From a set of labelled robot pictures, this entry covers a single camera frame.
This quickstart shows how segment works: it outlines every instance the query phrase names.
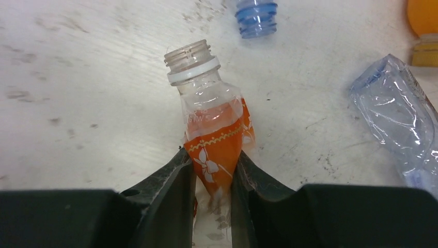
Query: crushed plastic bottle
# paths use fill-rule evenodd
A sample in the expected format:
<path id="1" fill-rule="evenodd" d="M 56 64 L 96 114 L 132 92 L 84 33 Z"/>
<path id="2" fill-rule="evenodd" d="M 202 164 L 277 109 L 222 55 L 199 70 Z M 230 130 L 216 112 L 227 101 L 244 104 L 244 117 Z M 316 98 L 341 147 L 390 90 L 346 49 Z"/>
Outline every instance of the crushed plastic bottle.
<path id="1" fill-rule="evenodd" d="M 387 55 L 353 82 L 350 97 L 409 187 L 438 198 L 438 114 L 406 65 Z"/>

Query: white table surface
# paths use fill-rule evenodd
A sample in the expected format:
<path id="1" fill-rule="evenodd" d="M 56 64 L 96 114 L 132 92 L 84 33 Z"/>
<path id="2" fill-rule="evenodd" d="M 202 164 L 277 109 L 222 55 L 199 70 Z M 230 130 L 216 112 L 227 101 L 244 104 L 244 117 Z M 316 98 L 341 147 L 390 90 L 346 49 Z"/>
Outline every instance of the white table surface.
<path id="1" fill-rule="evenodd" d="M 0 189 L 123 190 L 155 172 L 183 136 L 163 55 L 200 39 L 241 87 L 267 173 L 402 185 L 347 93 L 386 54 L 409 60 L 404 1 L 277 2 L 277 33 L 243 40 L 231 0 L 2 0 Z M 438 101 L 437 71 L 413 72 Z"/>

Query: bottle label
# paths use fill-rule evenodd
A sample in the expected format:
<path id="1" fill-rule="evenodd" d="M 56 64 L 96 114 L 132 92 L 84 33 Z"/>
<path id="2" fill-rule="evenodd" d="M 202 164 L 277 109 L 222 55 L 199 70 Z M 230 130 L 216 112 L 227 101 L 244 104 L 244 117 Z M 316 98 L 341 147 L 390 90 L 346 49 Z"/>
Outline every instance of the bottle label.
<path id="1" fill-rule="evenodd" d="M 196 175 L 212 196 L 212 204 L 228 194 L 242 150 L 253 161 L 258 159 L 251 117 L 245 100 L 240 100 L 196 111 L 188 117 L 189 140 L 184 147 L 193 160 Z"/>

